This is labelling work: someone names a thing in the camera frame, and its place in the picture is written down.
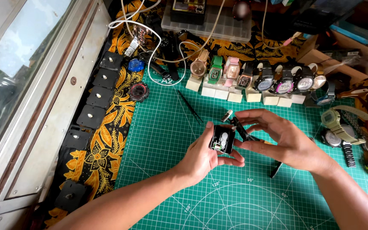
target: black tweezers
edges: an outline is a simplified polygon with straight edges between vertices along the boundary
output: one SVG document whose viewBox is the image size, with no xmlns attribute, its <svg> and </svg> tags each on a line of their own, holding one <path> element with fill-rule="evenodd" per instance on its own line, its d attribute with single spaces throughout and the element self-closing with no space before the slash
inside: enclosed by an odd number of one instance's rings
<svg viewBox="0 0 368 230">
<path fill-rule="evenodd" d="M 186 100 L 186 99 L 184 98 L 184 96 L 181 94 L 180 90 L 177 90 L 177 91 L 178 91 L 178 93 L 180 94 L 181 98 L 182 98 L 182 99 L 184 100 L 184 102 L 186 103 L 187 107 L 190 109 L 191 113 L 193 114 L 193 116 L 194 116 L 195 120 L 198 122 L 198 124 L 199 124 L 199 125 L 201 125 L 201 124 L 200 124 L 200 122 L 198 121 L 197 117 L 200 119 L 200 121 L 201 121 L 202 123 L 204 123 L 204 122 L 202 121 L 202 119 L 200 118 L 200 116 L 198 116 L 198 114 L 195 112 L 195 110 L 190 106 L 190 104 L 187 102 L 187 100 Z"/>
</svg>

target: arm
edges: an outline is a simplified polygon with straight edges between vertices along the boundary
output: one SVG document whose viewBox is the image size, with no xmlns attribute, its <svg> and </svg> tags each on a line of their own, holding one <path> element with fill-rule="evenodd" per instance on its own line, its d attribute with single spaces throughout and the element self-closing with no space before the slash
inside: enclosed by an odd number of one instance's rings
<svg viewBox="0 0 368 230">
<path fill-rule="evenodd" d="M 213 123 L 208 122 L 175 167 L 94 199 L 53 229 L 128 229 L 169 196 L 200 182 L 217 165 L 244 166 L 244 158 L 236 150 L 230 154 L 233 159 L 217 157 L 217 152 L 209 149 L 213 133 Z"/>
<path fill-rule="evenodd" d="M 236 112 L 243 125 L 254 124 L 248 133 L 263 130 L 278 145 L 256 141 L 235 145 L 268 157 L 313 175 L 341 229 L 368 229 L 368 195 L 328 154 L 314 144 L 292 122 L 265 109 Z"/>
</svg>

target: green watch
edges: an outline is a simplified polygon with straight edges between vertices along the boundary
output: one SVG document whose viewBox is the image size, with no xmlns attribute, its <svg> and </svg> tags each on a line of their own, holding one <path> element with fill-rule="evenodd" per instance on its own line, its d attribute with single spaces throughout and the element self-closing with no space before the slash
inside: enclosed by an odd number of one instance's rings
<svg viewBox="0 0 368 230">
<path fill-rule="evenodd" d="M 322 114 L 322 124 L 329 128 L 336 137 L 349 142 L 350 144 L 362 144 L 365 143 L 364 139 L 357 139 L 352 137 L 340 124 L 340 113 L 336 110 L 344 110 L 351 112 L 362 119 L 368 120 L 368 114 L 350 106 L 335 106 L 327 110 Z"/>
<path fill-rule="evenodd" d="M 214 55 L 211 60 L 208 84 L 215 84 L 222 76 L 222 57 Z"/>
</svg>

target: cutting mat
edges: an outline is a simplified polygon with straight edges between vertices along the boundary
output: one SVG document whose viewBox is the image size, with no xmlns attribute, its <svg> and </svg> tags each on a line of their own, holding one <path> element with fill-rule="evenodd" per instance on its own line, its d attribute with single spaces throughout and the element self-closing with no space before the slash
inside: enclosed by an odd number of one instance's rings
<svg viewBox="0 0 368 230">
<path fill-rule="evenodd" d="M 308 109 L 293 104 L 284 108 L 247 103 L 245 95 L 242 103 L 204 97 L 201 87 L 199 92 L 185 88 L 189 75 L 187 72 L 182 82 L 166 87 L 152 82 L 145 70 L 143 81 L 150 88 L 150 97 L 136 103 L 115 189 L 170 169 L 204 130 L 177 94 L 179 89 L 204 122 L 221 124 L 220 118 L 228 109 L 251 108 L 266 108 L 292 121 L 306 135 L 314 137 L 316 144 L 368 193 L 368 174 L 362 167 L 360 147 L 353 147 L 356 168 L 348 168 L 342 149 L 333 149 L 319 140 L 320 115 L 330 106 Z M 161 81 L 154 71 L 152 77 Z M 339 100 L 333 106 L 338 104 L 352 106 L 353 100 Z M 274 143 L 263 131 L 253 134 Z M 269 174 L 276 166 L 273 159 L 238 151 L 245 157 L 245 167 L 216 167 L 197 185 L 170 196 L 132 229 L 338 229 L 310 173 L 283 165 L 271 179 Z"/>
</svg>

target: cardboard box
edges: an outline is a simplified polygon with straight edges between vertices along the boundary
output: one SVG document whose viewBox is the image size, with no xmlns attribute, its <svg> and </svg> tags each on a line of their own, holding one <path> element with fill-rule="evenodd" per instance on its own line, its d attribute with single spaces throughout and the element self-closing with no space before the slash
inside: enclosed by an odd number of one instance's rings
<svg viewBox="0 0 368 230">
<path fill-rule="evenodd" d="M 338 42 L 338 45 L 343 49 L 360 49 L 362 56 L 368 56 L 368 47 L 340 34 L 336 31 L 332 31 L 335 35 L 335 38 Z M 299 54 L 296 58 L 296 61 L 299 63 L 304 63 L 305 65 L 309 65 L 310 63 L 322 63 L 323 67 L 330 67 L 332 65 L 339 65 L 340 62 L 334 59 L 330 59 L 329 56 L 315 49 L 315 44 L 317 40 L 317 35 L 310 37 L 305 41 L 302 48 L 299 50 Z M 349 75 L 352 79 L 350 80 L 350 84 L 355 84 L 360 81 L 365 80 L 368 76 L 358 70 L 355 70 L 347 65 L 341 65 L 337 67 L 333 72 L 341 72 L 345 75 Z"/>
</svg>

